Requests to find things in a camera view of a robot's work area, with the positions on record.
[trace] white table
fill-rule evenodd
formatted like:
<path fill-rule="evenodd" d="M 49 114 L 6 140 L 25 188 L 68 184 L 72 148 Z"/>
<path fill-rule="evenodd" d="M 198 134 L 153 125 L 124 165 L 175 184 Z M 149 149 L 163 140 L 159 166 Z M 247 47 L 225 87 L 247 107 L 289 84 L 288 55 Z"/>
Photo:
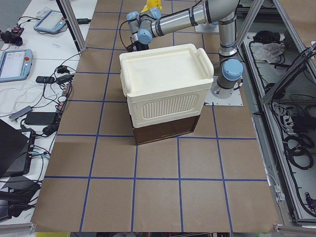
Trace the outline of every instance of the white table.
<path fill-rule="evenodd" d="M 77 18 L 88 18 L 91 19 L 93 15 L 94 8 L 96 6 L 97 0 L 71 0 L 71 5 L 74 10 L 74 13 Z M 32 16 L 36 17 L 37 13 L 43 10 L 45 7 L 59 10 L 57 3 L 50 0 L 32 0 L 23 16 Z M 22 18 L 20 22 L 26 21 L 27 18 Z M 7 114 L 14 113 L 20 109 L 30 105 L 34 105 L 40 99 L 43 92 L 43 84 L 38 84 L 35 82 L 37 76 L 50 76 L 54 69 L 59 66 L 64 60 L 70 58 L 71 56 L 77 54 L 76 46 L 73 42 L 69 29 L 65 32 L 56 35 L 41 35 L 38 32 L 34 31 L 33 26 L 36 21 L 26 22 L 22 25 L 25 28 L 22 38 L 23 45 L 20 47 L 11 46 L 9 50 L 16 49 L 30 49 L 33 52 L 33 61 L 32 67 L 29 76 L 26 80 L 23 81 L 13 81 L 0 83 L 0 116 L 5 116 Z M 80 29 L 84 39 L 86 38 L 89 25 L 80 25 Z M 71 60 L 64 63 L 64 65 L 70 66 L 74 69 L 77 68 L 79 62 L 79 56 L 72 58 Z M 60 96 L 62 90 L 58 85 L 54 84 L 51 90 L 48 85 L 45 90 L 45 96 L 50 99 L 55 99 L 56 96 Z M 42 99 L 38 106 L 46 105 L 49 100 Z M 43 108 L 34 109 L 34 111 L 41 112 L 54 112 L 55 103 L 50 103 L 49 105 Z M 9 125 L 16 129 L 20 129 L 20 120 L 11 121 L 8 117 L 1 118 L 3 121 L 7 122 Z M 32 128 L 35 132 L 41 134 L 44 126 L 27 126 Z M 49 149 L 50 144 L 53 142 L 54 134 L 48 138 L 37 138 L 35 145 Z M 43 171 L 41 176 L 40 171 L 42 167 L 41 157 L 34 158 L 31 162 L 30 172 L 25 175 L 27 178 L 32 180 L 44 178 L 44 174 L 48 165 L 48 160 L 44 159 Z M 22 214 L 15 218 L 3 221 L 0 225 L 11 225 L 11 224 L 25 224 L 30 223 L 34 208 L 23 211 Z"/>

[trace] robotic arm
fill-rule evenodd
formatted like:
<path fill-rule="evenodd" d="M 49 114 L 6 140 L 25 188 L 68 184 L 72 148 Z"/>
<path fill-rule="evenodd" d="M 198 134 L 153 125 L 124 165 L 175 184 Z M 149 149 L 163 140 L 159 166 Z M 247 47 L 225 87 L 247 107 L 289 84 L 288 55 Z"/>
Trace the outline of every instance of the robotic arm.
<path fill-rule="evenodd" d="M 226 59 L 221 64 L 222 74 L 212 84 L 211 92 L 218 98 L 227 99 L 237 89 L 234 86 L 243 72 L 241 62 L 229 58 L 237 53 L 235 10 L 239 0 L 205 0 L 199 5 L 200 2 L 202 1 L 188 9 L 162 17 L 160 0 L 148 0 L 141 13 L 134 11 L 127 15 L 133 44 L 126 49 L 133 51 L 134 45 L 137 51 L 146 50 L 155 37 L 202 23 L 219 22 L 219 53 Z"/>
<path fill-rule="evenodd" d="M 160 14 L 160 1 L 153 1 L 158 2 L 155 7 L 147 7 L 142 13 L 134 11 L 127 15 L 132 39 L 138 51 L 148 49 L 148 44 L 155 37 L 190 26 L 219 21 L 219 53 L 225 57 L 236 54 L 235 9 L 238 0 L 206 0 L 201 5 L 194 5 L 163 17 Z"/>

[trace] white cloth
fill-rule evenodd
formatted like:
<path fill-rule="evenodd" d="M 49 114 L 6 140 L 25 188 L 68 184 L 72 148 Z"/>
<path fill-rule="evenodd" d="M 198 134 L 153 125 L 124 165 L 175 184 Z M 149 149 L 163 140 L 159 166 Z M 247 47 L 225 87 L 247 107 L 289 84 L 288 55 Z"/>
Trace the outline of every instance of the white cloth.
<path fill-rule="evenodd" d="M 285 46 L 280 43 L 268 43 L 262 45 L 255 53 L 256 60 L 264 60 L 268 63 L 277 63 L 280 61 L 280 55 L 283 54 Z"/>

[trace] ventilation slots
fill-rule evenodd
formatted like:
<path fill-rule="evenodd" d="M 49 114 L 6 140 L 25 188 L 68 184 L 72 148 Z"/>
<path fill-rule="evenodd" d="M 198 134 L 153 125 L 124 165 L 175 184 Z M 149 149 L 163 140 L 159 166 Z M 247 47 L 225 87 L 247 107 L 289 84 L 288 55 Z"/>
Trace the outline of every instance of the ventilation slots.
<path fill-rule="evenodd" d="M 192 110 L 197 103 L 198 95 L 186 95 L 166 100 L 160 100 L 143 106 L 143 118 L 152 119 L 164 115 Z"/>

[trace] metal base plate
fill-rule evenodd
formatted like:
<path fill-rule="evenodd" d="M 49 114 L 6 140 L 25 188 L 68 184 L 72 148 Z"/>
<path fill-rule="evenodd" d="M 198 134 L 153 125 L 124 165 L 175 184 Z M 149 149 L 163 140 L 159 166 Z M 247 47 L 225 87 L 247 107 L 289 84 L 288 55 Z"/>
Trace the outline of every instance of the metal base plate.
<path fill-rule="evenodd" d="M 197 26 L 194 26 L 196 33 L 207 33 L 207 34 L 219 34 L 218 25 L 213 24 L 199 24 Z"/>
<path fill-rule="evenodd" d="M 234 90 L 233 94 L 228 99 L 220 99 L 215 97 L 211 90 L 207 92 L 205 105 L 215 105 L 215 106 L 243 106 L 240 91 Z"/>

